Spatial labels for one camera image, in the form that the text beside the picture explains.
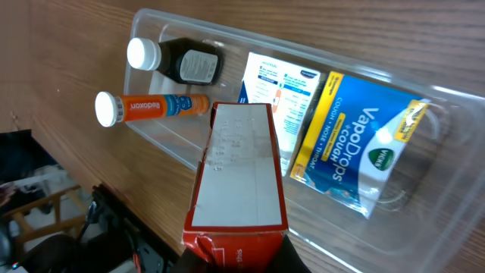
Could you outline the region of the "white plaster box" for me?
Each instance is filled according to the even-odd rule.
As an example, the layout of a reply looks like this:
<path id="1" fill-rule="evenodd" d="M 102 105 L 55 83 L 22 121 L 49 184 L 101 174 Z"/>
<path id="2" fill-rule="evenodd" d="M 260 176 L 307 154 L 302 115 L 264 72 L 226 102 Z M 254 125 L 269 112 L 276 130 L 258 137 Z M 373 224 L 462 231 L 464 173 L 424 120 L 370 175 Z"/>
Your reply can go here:
<path id="1" fill-rule="evenodd" d="M 248 55 L 238 102 L 271 106 L 282 175 L 289 169 L 304 117 L 320 81 L 319 71 L 254 52 Z"/>

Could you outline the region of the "blue yellow VapoDrops box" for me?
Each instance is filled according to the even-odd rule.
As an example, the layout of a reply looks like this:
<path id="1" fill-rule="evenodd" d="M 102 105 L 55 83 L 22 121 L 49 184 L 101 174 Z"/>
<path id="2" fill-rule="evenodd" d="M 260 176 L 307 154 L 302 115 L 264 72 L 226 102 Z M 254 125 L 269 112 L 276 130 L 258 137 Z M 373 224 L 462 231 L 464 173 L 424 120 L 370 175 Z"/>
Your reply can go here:
<path id="1" fill-rule="evenodd" d="M 330 72 L 291 178 L 370 218 L 429 99 Z"/>

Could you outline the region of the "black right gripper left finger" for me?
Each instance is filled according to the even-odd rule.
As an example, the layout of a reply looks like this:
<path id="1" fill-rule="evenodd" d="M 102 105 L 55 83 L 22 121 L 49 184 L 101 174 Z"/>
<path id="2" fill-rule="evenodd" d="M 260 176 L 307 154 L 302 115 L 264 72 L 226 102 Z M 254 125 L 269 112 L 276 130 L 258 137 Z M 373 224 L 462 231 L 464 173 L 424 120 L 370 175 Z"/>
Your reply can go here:
<path id="1" fill-rule="evenodd" d="M 214 267 L 190 249 L 185 249 L 170 273 L 214 273 Z"/>

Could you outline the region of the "red medicine box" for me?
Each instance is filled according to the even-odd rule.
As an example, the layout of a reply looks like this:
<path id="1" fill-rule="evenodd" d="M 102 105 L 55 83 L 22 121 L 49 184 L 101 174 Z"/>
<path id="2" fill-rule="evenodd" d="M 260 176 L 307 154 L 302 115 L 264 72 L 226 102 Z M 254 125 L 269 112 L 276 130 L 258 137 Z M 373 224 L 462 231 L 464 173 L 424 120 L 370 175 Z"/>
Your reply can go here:
<path id="1" fill-rule="evenodd" d="M 214 103 L 183 244 L 217 271 L 263 272 L 287 229 L 271 105 Z"/>

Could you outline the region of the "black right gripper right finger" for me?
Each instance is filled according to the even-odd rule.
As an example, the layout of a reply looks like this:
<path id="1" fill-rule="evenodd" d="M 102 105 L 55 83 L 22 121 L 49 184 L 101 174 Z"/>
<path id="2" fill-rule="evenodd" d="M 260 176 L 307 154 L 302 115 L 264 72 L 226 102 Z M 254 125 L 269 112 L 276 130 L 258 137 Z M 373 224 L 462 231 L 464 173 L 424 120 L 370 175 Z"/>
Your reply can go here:
<path id="1" fill-rule="evenodd" d="M 311 271 L 301 260 L 289 237 L 285 235 L 265 273 L 311 273 Z"/>

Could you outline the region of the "orange vitamin tube white cap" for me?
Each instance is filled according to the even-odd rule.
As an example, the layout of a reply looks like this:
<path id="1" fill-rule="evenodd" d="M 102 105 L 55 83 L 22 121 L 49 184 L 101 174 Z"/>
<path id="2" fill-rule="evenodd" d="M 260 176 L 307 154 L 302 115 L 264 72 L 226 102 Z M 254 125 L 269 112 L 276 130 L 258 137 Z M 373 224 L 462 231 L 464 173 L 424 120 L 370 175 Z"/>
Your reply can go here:
<path id="1" fill-rule="evenodd" d="M 208 108 L 208 97 L 200 94 L 113 96 L 102 91 L 95 98 L 95 115 L 103 127 L 127 121 L 201 115 Z"/>

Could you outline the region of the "dark syrup bottle white cap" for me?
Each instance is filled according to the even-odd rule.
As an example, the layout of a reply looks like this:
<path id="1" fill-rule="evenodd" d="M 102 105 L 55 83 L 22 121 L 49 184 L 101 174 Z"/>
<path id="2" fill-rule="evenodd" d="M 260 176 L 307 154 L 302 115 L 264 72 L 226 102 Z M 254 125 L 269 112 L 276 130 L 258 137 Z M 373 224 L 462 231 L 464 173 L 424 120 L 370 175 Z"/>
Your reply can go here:
<path id="1" fill-rule="evenodd" d="M 176 83 L 212 85 L 220 73 L 223 55 L 208 43 L 189 38 L 154 42 L 132 38 L 127 46 L 129 65 L 142 71 L 157 71 Z"/>

